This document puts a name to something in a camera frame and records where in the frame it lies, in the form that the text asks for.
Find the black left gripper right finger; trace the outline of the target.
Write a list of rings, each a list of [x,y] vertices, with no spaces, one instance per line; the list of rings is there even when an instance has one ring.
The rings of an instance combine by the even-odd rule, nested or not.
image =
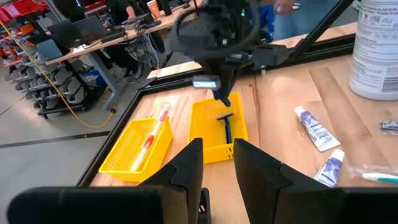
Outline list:
[[[234,166],[250,224],[338,224],[343,192],[331,189],[243,139]]]

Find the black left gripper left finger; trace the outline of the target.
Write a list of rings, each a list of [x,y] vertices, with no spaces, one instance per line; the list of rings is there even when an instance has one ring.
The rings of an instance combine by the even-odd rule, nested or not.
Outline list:
[[[203,140],[195,138],[139,184],[147,190],[138,224],[197,224],[203,179]]]

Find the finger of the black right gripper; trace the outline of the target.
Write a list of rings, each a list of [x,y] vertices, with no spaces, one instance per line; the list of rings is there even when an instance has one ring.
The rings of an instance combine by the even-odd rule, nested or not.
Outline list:
[[[236,79],[241,74],[240,67],[225,67],[221,73],[221,101],[225,106],[230,106],[231,102],[228,97],[236,82]]]
[[[203,69],[206,75],[220,76],[221,62],[219,60],[204,60]]]

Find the small silver item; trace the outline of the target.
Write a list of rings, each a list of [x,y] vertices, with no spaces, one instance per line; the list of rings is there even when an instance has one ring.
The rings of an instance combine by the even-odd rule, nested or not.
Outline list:
[[[218,90],[221,80],[216,75],[196,75],[192,78],[192,85],[197,89]]]

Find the red and white toothbrush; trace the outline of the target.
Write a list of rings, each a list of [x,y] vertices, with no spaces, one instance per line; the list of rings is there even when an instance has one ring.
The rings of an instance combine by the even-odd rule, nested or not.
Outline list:
[[[139,151],[139,154],[135,157],[132,166],[130,167],[130,171],[139,171],[146,154],[151,147],[152,143],[154,142],[155,137],[158,135],[158,132],[161,130],[162,126],[164,125],[164,121],[168,116],[170,109],[170,103],[166,101],[162,107],[160,108],[157,116],[155,117],[155,121],[152,125],[152,129],[150,133],[146,136],[145,141],[142,145],[142,149]]]

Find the dark blue razor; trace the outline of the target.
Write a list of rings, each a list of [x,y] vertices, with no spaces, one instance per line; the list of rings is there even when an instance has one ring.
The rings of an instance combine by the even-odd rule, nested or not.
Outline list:
[[[233,115],[233,113],[229,113],[229,114],[223,115],[217,119],[218,121],[224,121],[224,131],[225,131],[225,138],[226,138],[227,144],[232,143],[231,128],[230,128],[230,123],[229,123],[229,118],[232,115]]]

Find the teal toothbrush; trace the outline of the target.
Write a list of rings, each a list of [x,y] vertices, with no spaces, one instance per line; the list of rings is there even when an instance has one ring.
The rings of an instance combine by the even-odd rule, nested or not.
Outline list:
[[[372,182],[398,184],[398,169],[386,166],[363,165],[348,167],[348,172],[352,178],[360,177]]]

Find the yellow plastic basket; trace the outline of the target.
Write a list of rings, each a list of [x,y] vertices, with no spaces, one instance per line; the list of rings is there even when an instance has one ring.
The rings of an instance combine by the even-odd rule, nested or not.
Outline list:
[[[248,140],[248,130],[244,117],[241,94],[231,93],[228,97],[231,106],[225,106],[220,100],[207,99],[192,104],[187,142],[195,138],[203,140],[203,162],[227,161],[234,157],[233,143],[236,138]],[[229,118],[232,143],[227,144],[224,121],[217,119],[233,113]]]
[[[173,139],[169,117],[166,117],[146,151],[141,166],[137,171],[131,170],[144,147],[147,135],[152,131],[154,122],[154,118],[130,121],[99,168],[99,173],[108,174],[124,182],[143,182],[155,174],[162,167]]]

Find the white purple toothpaste tube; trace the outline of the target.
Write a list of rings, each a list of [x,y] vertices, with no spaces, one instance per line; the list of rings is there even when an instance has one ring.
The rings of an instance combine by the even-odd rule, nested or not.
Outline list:
[[[341,143],[309,111],[301,106],[294,109],[310,139],[320,152],[340,146]]]
[[[314,179],[328,187],[335,187],[340,178],[344,158],[345,153],[340,149],[335,149],[326,160],[325,165],[314,176]]]

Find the person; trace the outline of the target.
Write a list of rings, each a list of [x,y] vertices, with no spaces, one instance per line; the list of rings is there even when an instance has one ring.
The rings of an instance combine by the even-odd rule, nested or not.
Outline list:
[[[340,0],[274,0],[274,40],[311,32]]]
[[[71,22],[80,21],[86,17],[84,0],[53,0],[53,3],[61,15]]]
[[[106,0],[106,6],[111,16],[111,22],[116,26],[124,21],[134,21],[137,16],[145,13],[135,0]],[[150,40],[160,53],[165,52],[164,41],[159,31],[151,32]],[[105,51],[117,66],[126,69],[125,77],[132,73],[135,79],[142,76],[144,65],[133,58],[127,52],[125,46],[112,45],[105,48]]]

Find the grey-legged desk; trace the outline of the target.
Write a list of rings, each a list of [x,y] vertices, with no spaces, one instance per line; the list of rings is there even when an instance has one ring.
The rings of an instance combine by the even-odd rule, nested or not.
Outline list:
[[[143,34],[147,35],[148,33],[155,32],[158,30],[163,30],[163,29],[168,29],[173,26],[174,21],[177,19],[177,17],[182,14],[183,12],[187,11],[188,9],[194,9],[196,6],[202,6],[204,3],[204,0],[190,0],[189,2],[190,7],[184,9],[182,6],[179,6],[176,10],[172,12],[171,15],[165,16],[163,15],[158,21],[160,21],[160,24],[146,29]],[[111,89],[111,95],[107,99],[105,105],[103,106],[104,110],[110,110],[111,107],[113,106],[113,103],[117,102],[121,96],[121,94],[124,92],[126,89],[126,83],[122,83],[121,85],[117,84],[112,78],[111,74],[108,72],[106,69],[104,63],[100,60],[100,58],[95,55],[93,52],[95,50],[99,49],[104,49],[105,47],[109,47],[111,45],[116,45],[121,42],[125,42],[126,40],[134,39],[138,36],[139,34],[137,33],[136,30],[127,30],[126,35],[124,37],[120,37],[118,39],[114,39],[109,42],[102,43],[100,40],[96,40],[92,42],[90,45],[83,45],[82,47],[77,47],[76,49],[71,49],[71,51],[59,58],[53,59],[53,60],[48,60],[46,61],[46,65],[51,65],[54,63],[60,63],[60,62],[67,62],[67,60],[81,56],[81,55],[87,55],[87,57],[91,60],[93,63],[93,66],[97,71],[99,71],[99,74],[103,77],[107,85]]]

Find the black laptop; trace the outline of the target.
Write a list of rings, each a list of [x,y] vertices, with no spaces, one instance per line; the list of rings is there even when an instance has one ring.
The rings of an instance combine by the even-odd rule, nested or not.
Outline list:
[[[57,42],[70,49],[81,44],[89,45],[94,40],[106,36],[107,30],[96,16],[86,17],[80,21],[64,20],[47,27]]]

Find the wrapped nail clipper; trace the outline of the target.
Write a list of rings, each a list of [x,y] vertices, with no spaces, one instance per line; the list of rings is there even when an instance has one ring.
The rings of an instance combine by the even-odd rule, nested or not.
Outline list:
[[[379,123],[379,130],[382,133],[398,134],[398,120],[382,120]]]

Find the white wipes canister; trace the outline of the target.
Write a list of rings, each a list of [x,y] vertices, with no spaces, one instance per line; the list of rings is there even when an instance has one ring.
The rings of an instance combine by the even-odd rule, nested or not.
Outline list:
[[[361,0],[349,87],[372,100],[398,100],[398,0]]]

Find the shelf rack with grey bins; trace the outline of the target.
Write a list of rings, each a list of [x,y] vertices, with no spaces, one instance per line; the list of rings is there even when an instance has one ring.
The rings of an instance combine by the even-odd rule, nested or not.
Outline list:
[[[55,113],[87,111],[96,90],[81,76],[88,70],[80,61],[47,65],[41,47],[53,45],[49,36],[30,22],[14,27],[0,23],[0,62],[8,68],[7,83],[33,104],[44,119]]]

